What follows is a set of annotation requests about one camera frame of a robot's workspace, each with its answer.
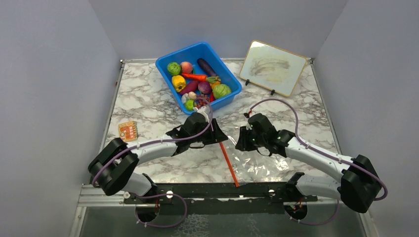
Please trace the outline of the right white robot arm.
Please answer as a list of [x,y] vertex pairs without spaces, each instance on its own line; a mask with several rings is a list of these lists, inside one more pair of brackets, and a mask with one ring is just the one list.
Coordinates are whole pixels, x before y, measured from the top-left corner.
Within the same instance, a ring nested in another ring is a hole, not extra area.
[[327,174],[327,177],[303,172],[294,174],[285,187],[286,197],[292,201],[305,196],[334,198],[353,211],[365,213],[383,189],[367,157],[352,158],[310,145],[295,132],[276,130],[261,113],[250,117],[247,125],[240,127],[235,148],[241,152],[266,148],[270,155],[295,159]]

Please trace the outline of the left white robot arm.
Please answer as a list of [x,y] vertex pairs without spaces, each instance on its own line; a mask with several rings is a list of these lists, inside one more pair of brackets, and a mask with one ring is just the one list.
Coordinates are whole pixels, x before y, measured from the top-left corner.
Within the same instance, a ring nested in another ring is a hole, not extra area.
[[129,146],[121,138],[113,139],[89,164],[92,184],[107,196],[125,190],[135,193],[145,203],[155,198],[156,185],[146,174],[135,174],[135,168],[157,158],[173,157],[188,149],[194,143],[204,146],[224,142],[227,135],[215,118],[193,112],[183,125],[168,131],[158,140]]

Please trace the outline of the clear zip bag orange zipper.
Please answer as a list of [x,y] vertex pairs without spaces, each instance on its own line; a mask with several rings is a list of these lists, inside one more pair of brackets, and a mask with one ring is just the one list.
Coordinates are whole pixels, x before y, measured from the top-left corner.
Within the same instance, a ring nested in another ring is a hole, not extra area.
[[258,182],[286,182],[294,173],[288,158],[280,155],[268,156],[268,150],[242,152],[235,149],[236,141],[228,136],[228,140],[220,143],[224,158],[236,187]]

